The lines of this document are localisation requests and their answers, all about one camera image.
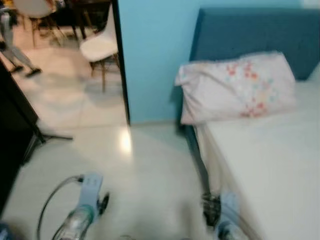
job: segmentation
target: chair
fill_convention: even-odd
[[[13,0],[13,4],[20,14],[31,19],[32,41],[33,41],[34,47],[36,46],[35,31],[37,29],[38,19],[45,18],[51,34],[57,39],[57,37],[52,32],[52,26],[51,26],[51,23],[56,25],[52,20],[52,18],[50,17],[50,14],[53,12],[53,9],[47,3],[46,0]]]
[[[102,68],[102,91],[106,90],[106,67],[105,60],[109,57],[113,57],[117,66],[118,61],[118,45],[115,29],[115,20],[113,14],[113,8],[110,4],[108,20],[104,30],[96,36],[84,41],[80,45],[82,55],[90,62],[92,67],[92,74],[94,72],[95,63],[100,63]]]

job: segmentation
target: table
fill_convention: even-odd
[[[80,27],[83,39],[86,39],[85,26],[82,19],[84,11],[101,10],[108,11],[111,0],[69,0],[72,3],[72,9],[75,14],[76,21]]]

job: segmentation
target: bed frame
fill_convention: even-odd
[[[284,53],[295,78],[306,80],[320,61],[320,9],[215,7],[199,11],[190,61],[226,60],[264,51]],[[212,199],[194,127],[185,126],[185,134],[204,196]],[[208,225],[214,222],[207,218]]]

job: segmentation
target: white mattress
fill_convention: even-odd
[[[263,239],[320,239],[320,81],[297,83],[295,112],[197,126],[213,191],[233,191]]]

